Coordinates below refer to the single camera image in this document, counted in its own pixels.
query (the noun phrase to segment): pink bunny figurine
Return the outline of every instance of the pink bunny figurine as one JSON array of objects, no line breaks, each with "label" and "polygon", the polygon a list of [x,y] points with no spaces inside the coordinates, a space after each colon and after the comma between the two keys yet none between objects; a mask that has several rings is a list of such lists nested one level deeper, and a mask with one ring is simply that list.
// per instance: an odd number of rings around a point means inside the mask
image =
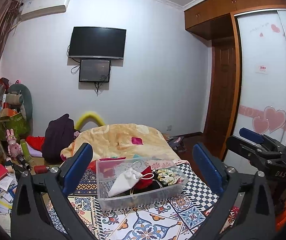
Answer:
[{"label": "pink bunny figurine", "polygon": [[9,156],[11,156],[16,161],[16,156],[22,154],[22,150],[19,144],[16,142],[13,129],[11,129],[11,133],[9,130],[6,130],[6,134],[7,134],[6,140],[7,143],[9,144],[8,146]]}]

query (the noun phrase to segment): patterned rug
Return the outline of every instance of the patterned rug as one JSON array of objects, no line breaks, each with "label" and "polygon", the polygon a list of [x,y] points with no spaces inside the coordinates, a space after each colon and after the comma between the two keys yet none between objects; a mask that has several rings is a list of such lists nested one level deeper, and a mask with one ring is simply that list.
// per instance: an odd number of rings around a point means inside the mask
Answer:
[{"label": "patterned rug", "polygon": [[[103,213],[97,200],[96,175],[91,170],[85,172],[68,199],[99,240],[186,240],[198,230],[219,197],[195,175],[187,161],[177,161],[176,165],[189,182],[181,195],[171,199]],[[66,233],[51,203],[48,211],[55,228]],[[234,221],[237,211],[231,211],[223,230]]]}]

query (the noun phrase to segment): air conditioner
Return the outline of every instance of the air conditioner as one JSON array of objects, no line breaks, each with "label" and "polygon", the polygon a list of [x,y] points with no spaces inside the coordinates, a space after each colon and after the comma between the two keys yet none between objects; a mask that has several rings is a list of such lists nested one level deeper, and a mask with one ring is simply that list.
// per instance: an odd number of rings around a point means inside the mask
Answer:
[{"label": "air conditioner", "polygon": [[24,3],[21,20],[66,12],[70,0],[32,0]]}]

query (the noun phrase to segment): green bag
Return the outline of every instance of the green bag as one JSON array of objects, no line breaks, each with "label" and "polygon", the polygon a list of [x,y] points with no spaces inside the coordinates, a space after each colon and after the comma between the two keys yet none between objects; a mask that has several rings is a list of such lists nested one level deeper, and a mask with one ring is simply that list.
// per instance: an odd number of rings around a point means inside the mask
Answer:
[{"label": "green bag", "polygon": [[16,140],[20,140],[20,135],[24,135],[30,131],[29,123],[23,118],[22,113],[18,113],[11,117],[0,117],[0,140],[6,141],[6,130],[13,129]]}]

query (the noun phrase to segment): black monitor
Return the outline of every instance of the black monitor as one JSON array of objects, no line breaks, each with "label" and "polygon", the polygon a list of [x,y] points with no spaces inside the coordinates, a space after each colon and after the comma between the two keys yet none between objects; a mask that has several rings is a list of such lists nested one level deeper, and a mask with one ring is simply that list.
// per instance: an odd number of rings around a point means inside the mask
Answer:
[{"label": "black monitor", "polygon": [[79,82],[109,82],[110,60],[81,59]]},{"label": "black monitor", "polygon": [[126,30],[102,27],[74,27],[69,57],[124,58]]}]

